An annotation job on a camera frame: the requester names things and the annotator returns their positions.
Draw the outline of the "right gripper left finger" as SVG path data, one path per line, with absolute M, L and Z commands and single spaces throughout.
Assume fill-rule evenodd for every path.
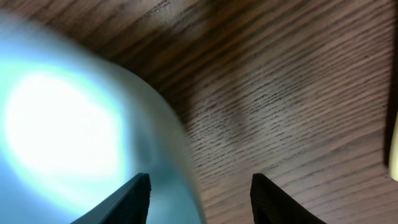
M 149 174 L 138 173 L 72 224 L 146 224 L 150 192 Z

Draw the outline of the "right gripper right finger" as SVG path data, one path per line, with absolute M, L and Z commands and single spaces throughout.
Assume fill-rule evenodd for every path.
M 325 224 L 264 174 L 252 176 L 250 198 L 255 224 Z

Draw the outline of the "blue plastic bowl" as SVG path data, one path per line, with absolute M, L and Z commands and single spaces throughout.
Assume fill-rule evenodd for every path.
M 138 173 L 146 223 L 205 223 L 187 134 L 144 80 L 1 12 L 1 222 L 72 223 Z

